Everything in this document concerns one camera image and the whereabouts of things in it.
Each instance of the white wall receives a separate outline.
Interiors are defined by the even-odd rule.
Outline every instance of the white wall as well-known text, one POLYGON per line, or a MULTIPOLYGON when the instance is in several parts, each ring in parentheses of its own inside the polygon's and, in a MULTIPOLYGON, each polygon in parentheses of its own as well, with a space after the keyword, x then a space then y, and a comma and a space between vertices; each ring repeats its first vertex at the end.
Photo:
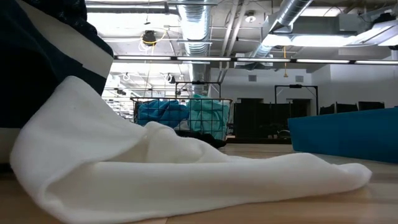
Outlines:
POLYGON ((331 79, 339 103, 380 101, 387 108, 398 106, 398 80, 393 66, 332 65, 331 79))
MULTIPOLYGON (((275 72, 274 70, 255 70, 249 72, 246 70, 231 69, 225 76, 224 82, 221 85, 222 98, 228 98, 236 102, 238 98, 262 98, 264 103, 274 103, 274 85, 290 85, 301 84, 311 85, 311 74, 306 73, 305 70, 293 69, 287 70, 288 78, 284 77, 284 70, 275 72), (249 82, 248 75, 257 75, 257 82, 249 82), (295 76, 303 75, 304 82, 296 83, 295 76)), ((215 81, 218 76, 218 69, 211 70, 212 81, 215 81)), ((286 103, 287 99, 310 99, 314 102, 315 97, 306 88, 290 89, 278 88, 280 92, 277 101, 278 103, 286 103)), ((315 114, 315 106, 312 108, 312 114, 315 114)), ((233 118, 233 105, 231 107, 230 121, 233 118)))
POLYGON ((320 107, 336 101, 380 101, 391 108, 398 106, 396 69, 380 65, 328 65, 312 73, 312 82, 319 87, 320 107))
POLYGON ((333 86, 331 84, 330 65, 326 65, 312 73, 312 85, 318 86, 319 108, 335 103, 333 86))

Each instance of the teal cloth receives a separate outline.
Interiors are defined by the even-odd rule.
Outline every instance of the teal cloth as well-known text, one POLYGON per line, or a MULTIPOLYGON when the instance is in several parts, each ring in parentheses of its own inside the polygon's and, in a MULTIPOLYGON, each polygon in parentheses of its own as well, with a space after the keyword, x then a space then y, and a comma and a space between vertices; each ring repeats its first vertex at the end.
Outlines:
POLYGON ((207 96, 195 94, 187 103, 191 111, 189 125, 192 131, 211 134, 215 139, 224 140, 227 131, 229 102, 220 100, 204 100, 207 96))

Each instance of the wooden table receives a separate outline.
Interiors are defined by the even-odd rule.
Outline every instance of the wooden table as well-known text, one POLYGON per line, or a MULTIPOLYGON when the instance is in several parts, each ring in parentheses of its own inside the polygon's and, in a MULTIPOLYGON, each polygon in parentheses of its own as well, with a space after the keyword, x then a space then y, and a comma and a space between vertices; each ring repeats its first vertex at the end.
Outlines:
MULTIPOLYGON (((229 144, 222 151, 229 155, 250 158, 269 158, 294 153, 292 146, 289 145, 229 144)), ((342 194, 273 203, 252 203, 140 223, 398 223, 397 165, 318 156, 334 164, 359 162, 366 165, 373 171, 371 183, 362 189, 342 194)), ((41 211, 12 174, 0 174, 0 223, 58 224, 60 222, 41 211)))

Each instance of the black chair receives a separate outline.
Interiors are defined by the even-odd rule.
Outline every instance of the black chair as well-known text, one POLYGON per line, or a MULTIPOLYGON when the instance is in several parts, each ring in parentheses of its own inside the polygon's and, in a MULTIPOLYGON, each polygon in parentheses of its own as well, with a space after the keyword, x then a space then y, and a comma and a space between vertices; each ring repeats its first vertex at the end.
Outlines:
POLYGON ((367 102, 367 101, 358 102, 358 106, 360 111, 384 109, 386 107, 383 102, 367 102))
POLYGON ((358 111, 358 106, 356 104, 349 105, 349 104, 336 102, 336 113, 347 113, 347 112, 354 112, 354 111, 358 111))
POLYGON ((335 104, 326 107, 322 106, 319 110, 319 115, 334 114, 334 113, 335 113, 335 104))

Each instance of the wire basket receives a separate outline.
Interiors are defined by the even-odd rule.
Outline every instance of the wire basket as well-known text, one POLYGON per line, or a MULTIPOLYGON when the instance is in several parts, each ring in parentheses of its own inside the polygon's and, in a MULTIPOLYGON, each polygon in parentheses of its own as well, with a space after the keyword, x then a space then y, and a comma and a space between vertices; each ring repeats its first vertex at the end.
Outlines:
POLYGON ((134 123, 144 126, 155 121, 176 132, 210 134, 226 140, 230 99, 214 98, 131 98, 134 123))

